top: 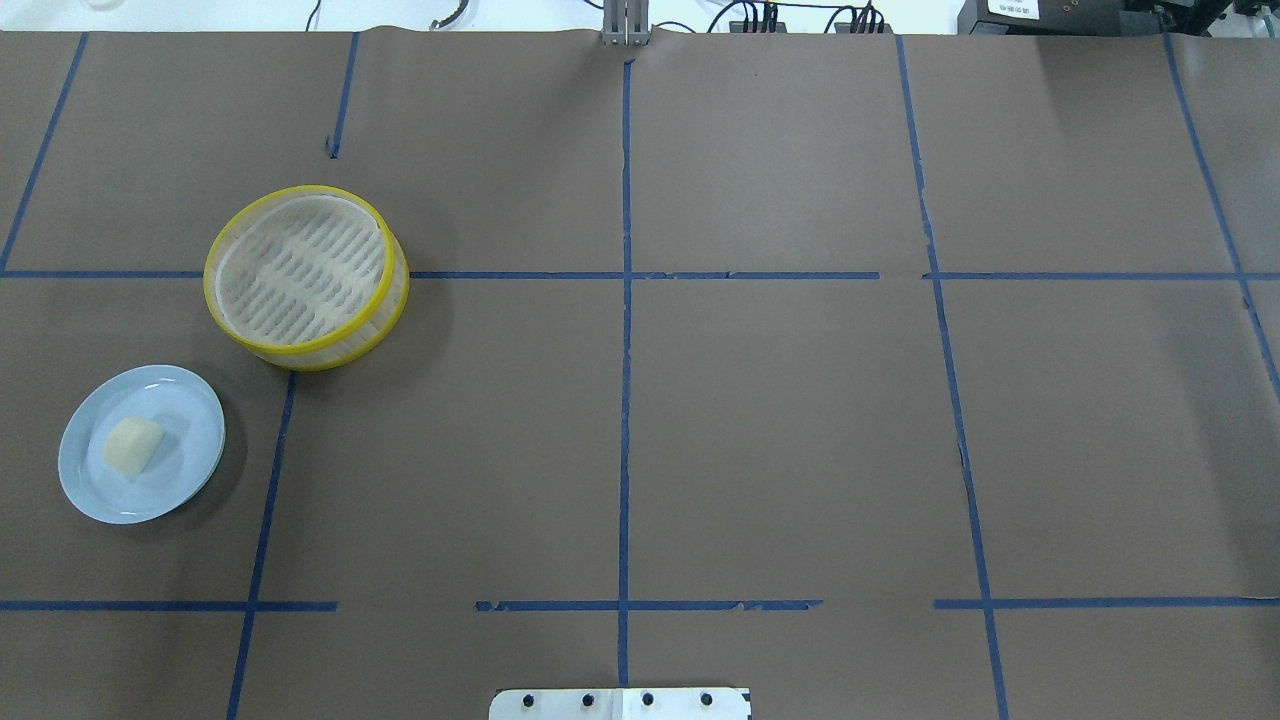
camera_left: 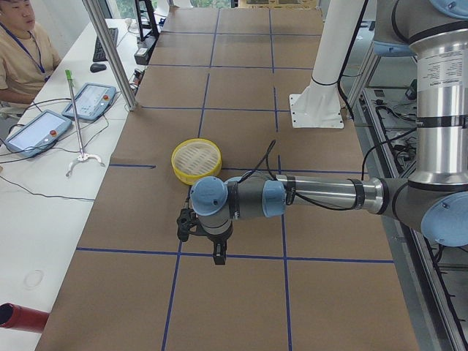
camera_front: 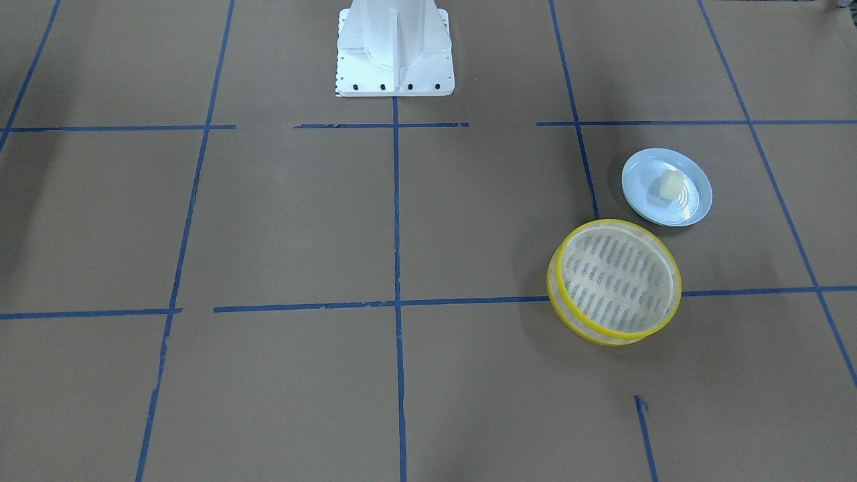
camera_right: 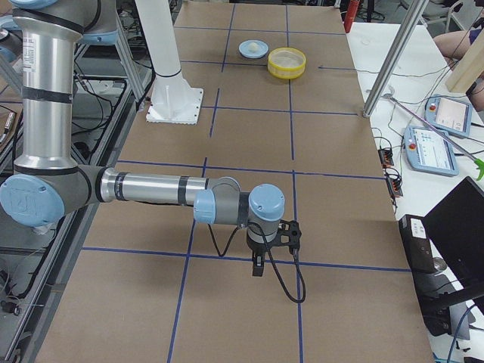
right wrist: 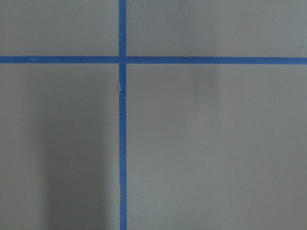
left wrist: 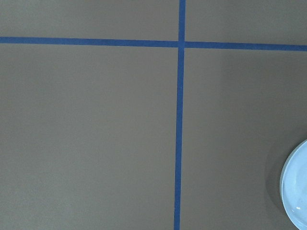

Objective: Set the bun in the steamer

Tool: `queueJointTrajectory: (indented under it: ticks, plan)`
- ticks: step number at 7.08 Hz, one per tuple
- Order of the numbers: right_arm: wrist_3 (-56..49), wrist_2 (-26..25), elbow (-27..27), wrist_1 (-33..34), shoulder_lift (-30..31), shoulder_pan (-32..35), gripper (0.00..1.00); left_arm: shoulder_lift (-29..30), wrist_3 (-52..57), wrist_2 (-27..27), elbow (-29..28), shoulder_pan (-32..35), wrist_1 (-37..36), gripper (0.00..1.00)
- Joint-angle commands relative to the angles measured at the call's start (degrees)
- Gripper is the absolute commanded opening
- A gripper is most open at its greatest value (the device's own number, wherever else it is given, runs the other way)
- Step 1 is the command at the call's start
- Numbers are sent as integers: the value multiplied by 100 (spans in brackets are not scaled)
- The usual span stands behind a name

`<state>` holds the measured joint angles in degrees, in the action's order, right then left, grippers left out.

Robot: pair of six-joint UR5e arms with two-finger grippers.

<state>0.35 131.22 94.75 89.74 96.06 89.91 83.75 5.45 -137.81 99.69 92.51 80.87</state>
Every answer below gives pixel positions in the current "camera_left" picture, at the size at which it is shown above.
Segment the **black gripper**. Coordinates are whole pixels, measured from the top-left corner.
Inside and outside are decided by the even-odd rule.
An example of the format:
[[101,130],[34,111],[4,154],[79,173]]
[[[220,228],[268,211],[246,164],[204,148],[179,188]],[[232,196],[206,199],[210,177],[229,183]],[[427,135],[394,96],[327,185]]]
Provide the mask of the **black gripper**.
[[216,265],[226,264],[227,241],[232,235],[232,230],[227,229],[220,234],[206,233],[205,236],[213,243],[213,260]]

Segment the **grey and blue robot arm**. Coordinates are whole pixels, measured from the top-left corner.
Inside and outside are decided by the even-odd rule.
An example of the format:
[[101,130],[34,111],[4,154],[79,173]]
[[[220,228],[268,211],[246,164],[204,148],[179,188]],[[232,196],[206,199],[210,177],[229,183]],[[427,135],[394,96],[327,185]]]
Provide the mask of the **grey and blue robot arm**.
[[236,219],[282,215],[289,205],[389,216],[443,246],[467,244],[467,3],[379,1],[375,43],[417,56],[417,154],[407,179],[334,180],[251,170],[209,176],[191,189],[178,238],[205,236],[217,265]]

